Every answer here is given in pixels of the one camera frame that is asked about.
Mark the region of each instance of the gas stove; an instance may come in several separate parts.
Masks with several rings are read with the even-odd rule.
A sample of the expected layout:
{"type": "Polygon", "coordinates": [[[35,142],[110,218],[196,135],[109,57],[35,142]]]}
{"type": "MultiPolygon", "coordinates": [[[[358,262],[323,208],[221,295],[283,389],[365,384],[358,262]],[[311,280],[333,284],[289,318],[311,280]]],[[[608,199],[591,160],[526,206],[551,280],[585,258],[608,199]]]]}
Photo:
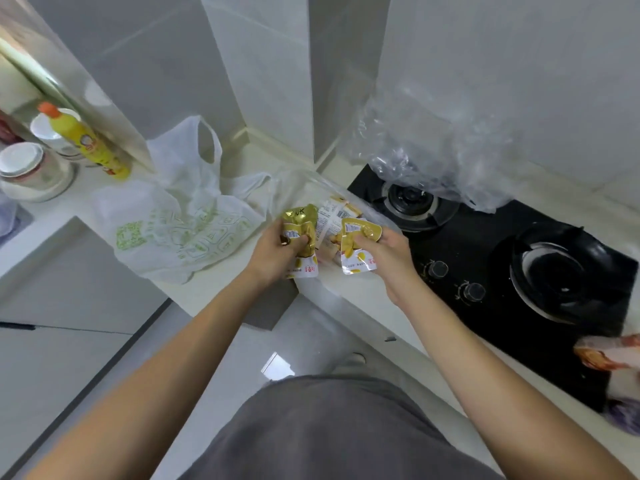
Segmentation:
{"type": "Polygon", "coordinates": [[[621,334],[635,260],[516,200],[476,212],[368,166],[349,190],[403,229],[422,279],[473,332],[603,411],[611,375],[584,366],[573,345],[621,334]]]}

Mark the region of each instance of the yellow bottle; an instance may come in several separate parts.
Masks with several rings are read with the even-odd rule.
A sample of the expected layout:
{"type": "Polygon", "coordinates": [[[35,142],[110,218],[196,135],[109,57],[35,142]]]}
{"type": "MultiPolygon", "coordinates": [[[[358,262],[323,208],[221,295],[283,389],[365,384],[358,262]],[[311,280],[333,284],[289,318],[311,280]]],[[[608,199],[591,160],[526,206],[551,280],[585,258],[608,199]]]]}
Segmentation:
{"type": "Polygon", "coordinates": [[[49,117],[53,131],[75,144],[87,159],[101,165],[114,178],[125,180],[129,177],[131,170],[111,153],[91,128],[50,102],[41,103],[38,110],[49,117]]]}

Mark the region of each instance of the kitchen counter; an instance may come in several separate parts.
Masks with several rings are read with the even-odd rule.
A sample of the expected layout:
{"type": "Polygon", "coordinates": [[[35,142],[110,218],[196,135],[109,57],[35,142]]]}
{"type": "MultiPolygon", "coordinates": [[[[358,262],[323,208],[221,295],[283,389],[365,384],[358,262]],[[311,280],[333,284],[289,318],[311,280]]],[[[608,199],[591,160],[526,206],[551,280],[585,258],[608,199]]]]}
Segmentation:
{"type": "MultiPolygon", "coordinates": [[[[231,156],[225,154],[223,174],[244,175],[258,171],[274,173],[283,164],[313,168],[311,163],[298,160],[292,153],[274,152],[273,149],[274,146],[269,147],[269,145],[245,144],[236,154],[231,156]]],[[[340,158],[334,158],[321,165],[320,172],[325,177],[347,187],[361,168],[362,165],[350,165],[340,158]]],[[[136,177],[148,177],[148,172],[140,166],[135,166],[132,178],[136,177]]],[[[533,165],[529,168],[527,181],[528,184],[517,195],[519,200],[558,220],[584,226],[588,232],[611,247],[633,257],[640,257],[640,237],[638,237],[640,236],[640,219],[637,213],[597,194],[590,194],[578,185],[533,165]]],[[[34,252],[75,217],[80,218],[101,237],[107,238],[93,213],[88,197],[92,189],[105,185],[118,184],[97,169],[83,169],[71,188],[60,197],[46,203],[25,205],[24,207],[32,213],[34,222],[15,239],[0,248],[0,276],[34,252]]],[[[268,201],[269,186],[270,184],[267,183],[254,191],[249,198],[250,203],[261,205],[268,201]]],[[[317,196],[309,194],[301,196],[301,199],[306,202],[316,201],[317,196]]],[[[172,285],[162,282],[155,282],[155,284],[188,314],[194,316],[246,265],[258,234],[244,242],[230,257],[196,273],[186,284],[172,285]]],[[[388,300],[384,284],[377,275],[365,273],[356,277],[346,276],[337,266],[323,265],[319,281],[330,293],[347,300],[352,306],[420,352],[421,356],[426,355],[406,317],[388,300]]],[[[637,287],[633,293],[626,331],[640,331],[640,296],[637,287]]],[[[495,351],[519,375],[596,437],[636,475],[640,474],[640,456],[637,455],[640,451],[640,438],[612,427],[571,396],[500,351],[495,351]]],[[[430,375],[427,374],[420,379],[421,382],[462,412],[437,369],[432,367],[430,371],[430,375]]]]}

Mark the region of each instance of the hand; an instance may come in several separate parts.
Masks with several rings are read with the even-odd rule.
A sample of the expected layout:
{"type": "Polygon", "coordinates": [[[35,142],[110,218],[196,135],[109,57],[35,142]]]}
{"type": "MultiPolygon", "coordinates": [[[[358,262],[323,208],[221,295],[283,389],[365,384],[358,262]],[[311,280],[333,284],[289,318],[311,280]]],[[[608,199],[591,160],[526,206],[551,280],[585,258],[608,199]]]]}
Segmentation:
{"type": "Polygon", "coordinates": [[[385,282],[387,295],[395,305],[399,304],[401,292],[409,282],[422,282],[413,266],[409,240],[404,235],[382,227],[382,237],[378,242],[367,239],[361,233],[355,233],[353,240],[357,247],[370,252],[376,260],[377,269],[374,272],[385,282]]]}
{"type": "Polygon", "coordinates": [[[245,272],[263,282],[265,287],[284,276],[287,267],[309,240],[308,236],[303,235],[283,246],[280,241],[281,231],[282,219],[277,219],[263,231],[244,269],[245,272]]]}

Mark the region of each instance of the snack packet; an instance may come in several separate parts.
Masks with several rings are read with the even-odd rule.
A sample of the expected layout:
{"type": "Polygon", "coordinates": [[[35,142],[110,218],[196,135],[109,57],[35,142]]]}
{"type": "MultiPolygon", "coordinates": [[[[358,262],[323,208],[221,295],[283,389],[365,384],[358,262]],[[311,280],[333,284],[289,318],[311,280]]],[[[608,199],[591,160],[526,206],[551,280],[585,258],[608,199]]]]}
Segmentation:
{"type": "Polygon", "coordinates": [[[367,239],[379,241],[382,237],[382,227],[364,219],[346,217],[342,220],[342,241],[340,243],[340,261],[344,274],[355,274],[363,271],[373,271],[376,261],[364,249],[355,247],[353,235],[362,233],[367,239]]]}
{"type": "Polygon", "coordinates": [[[316,253],[320,261],[334,261],[340,266],[342,219],[360,217],[362,211],[339,196],[331,196],[318,210],[316,253]]]}
{"type": "Polygon", "coordinates": [[[598,371],[640,369],[640,333],[625,337],[583,337],[573,352],[587,367],[598,371]]]}
{"type": "Polygon", "coordinates": [[[284,224],[282,236],[290,241],[308,236],[307,245],[298,253],[291,267],[285,273],[286,278],[315,278],[318,275],[318,259],[316,257],[316,222],[317,208],[313,204],[282,213],[284,224]]]}

